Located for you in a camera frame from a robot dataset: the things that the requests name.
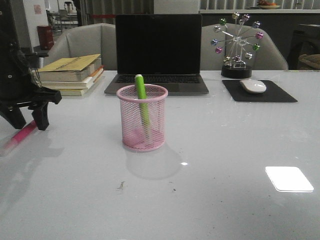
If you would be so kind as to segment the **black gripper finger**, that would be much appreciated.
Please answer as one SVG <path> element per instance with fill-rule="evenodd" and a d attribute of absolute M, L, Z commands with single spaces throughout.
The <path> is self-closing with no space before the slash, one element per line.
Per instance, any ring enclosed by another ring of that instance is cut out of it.
<path fill-rule="evenodd" d="M 26 125 L 26 120 L 19 108 L 1 106 L 0 115 L 15 129 L 22 129 Z"/>
<path fill-rule="evenodd" d="M 41 101 L 34 102 L 31 105 L 31 109 L 33 110 L 33 120 L 35 121 L 38 129 L 41 131 L 45 131 L 49 126 L 48 104 L 48 101 Z"/>

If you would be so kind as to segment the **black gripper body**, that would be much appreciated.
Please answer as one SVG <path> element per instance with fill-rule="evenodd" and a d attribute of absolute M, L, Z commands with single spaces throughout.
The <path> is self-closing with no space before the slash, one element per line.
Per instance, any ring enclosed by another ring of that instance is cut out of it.
<path fill-rule="evenodd" d="M 15 109 L 23 107 L 35 107 L 40 103 L 52 102 L 58 104 L 62 100 L 62 95 L 59 90 L 50 89 L 47 87 L 36 87 L 26 96 L 20 96 L 13 100 L 0 100 L 0 107 L 5 109 Z"/>

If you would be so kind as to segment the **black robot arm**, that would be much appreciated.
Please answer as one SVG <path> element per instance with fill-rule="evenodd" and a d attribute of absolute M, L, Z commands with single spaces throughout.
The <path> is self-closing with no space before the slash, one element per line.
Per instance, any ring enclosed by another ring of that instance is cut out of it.
<path fill-rule="evenodd" d="M 9 0 L 0 2 L 0 115 L 15 129 L 22 129 L 26 120 L 20 108 L 32 110 L 39 130 L 49 126 L 48 103 L 62 99 L 58 90 L 42 86 L 37 70 L 32 70 L 21 51 Z"/>

